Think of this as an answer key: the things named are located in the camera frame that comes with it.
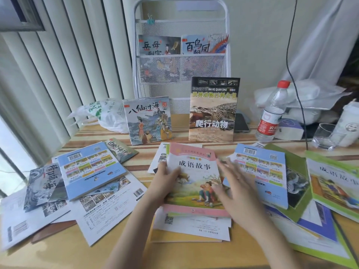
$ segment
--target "hand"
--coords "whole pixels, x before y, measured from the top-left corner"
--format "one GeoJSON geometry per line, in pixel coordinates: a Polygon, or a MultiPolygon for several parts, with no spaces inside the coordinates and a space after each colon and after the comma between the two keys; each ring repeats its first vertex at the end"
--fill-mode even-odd
{"type": "Polygon", "coordinates": [[[146,191],[146,196],[150,198],[156,206],[162,205],[166,195],[173,189],[177,176],[181,172],[181,167],[177,167],[173,172],[167,172],[167,163],[162,161],[158,164],[158,170],[153,178],[150,187],[146,191]]]}
{"type": "Polygon", "coordinates": [[[232,219],[256,238],[264,226],[272,225],[272,221],[266,215],[264,207],[257,197],[254,183],[250,185],[239,168],[233,165],[229,158],[227,158],[227,164],[223,164],[217,159],[217,165],[227,177],[232,196],[230,198],[220,185],[213,185],[213,190],[232,219]]]}

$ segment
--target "person's left hand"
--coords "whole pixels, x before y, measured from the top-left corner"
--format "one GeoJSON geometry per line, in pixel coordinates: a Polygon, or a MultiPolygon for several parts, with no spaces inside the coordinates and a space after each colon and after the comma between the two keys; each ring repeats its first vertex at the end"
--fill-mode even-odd
{"type": "Polygon", "coordinates": [[[177,167],[173,172],[167,172],[167,163],[162,161],[158,164],[158,170],[153,178],[146,195],[156,206],[162,205],[166,195],[173,189],[177,176],[181,172],[181,167],[177,167]]]}

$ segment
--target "tissue box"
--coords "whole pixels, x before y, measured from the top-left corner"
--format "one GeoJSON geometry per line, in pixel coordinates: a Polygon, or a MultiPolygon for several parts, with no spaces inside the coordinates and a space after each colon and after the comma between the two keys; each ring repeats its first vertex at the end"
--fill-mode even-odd
{"type": "Polygon", "coordinates": [[[281,140],[301,140],[303,132],[297,120],[286,118],[280,120],[274,137],[281,140]]]}

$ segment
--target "person's right hand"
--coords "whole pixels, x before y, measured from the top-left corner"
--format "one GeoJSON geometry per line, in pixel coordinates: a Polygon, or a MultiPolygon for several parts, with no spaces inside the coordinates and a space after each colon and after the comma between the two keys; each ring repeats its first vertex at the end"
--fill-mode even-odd
{"type": "Polygon", "coordinates": [[[254,184],[250,185],[246,181],[245,176],[229,158],[227,164],[217,159],[217,165],[231,186],[232,196],[226,194],[222,185],[213,185],[213,190],[232,219],[256,238],[264,226],[272,225],[272,221],[257,197],[254,184]]]}

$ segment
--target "forearm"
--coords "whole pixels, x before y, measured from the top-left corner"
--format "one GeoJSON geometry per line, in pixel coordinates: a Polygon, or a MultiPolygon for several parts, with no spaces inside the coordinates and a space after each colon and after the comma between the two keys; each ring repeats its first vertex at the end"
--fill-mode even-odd
{"type": "Polygon", "coordinates": [[[261,246],[271,269],[302,268],[285,236],[270,220],[255,239],[261,246]]]}
{"type": "Polygon", "coordinates": [[[145,194],[131,213],[104,269],[128,269],[140,266],[156,209],[157,205],[145,194]]]}

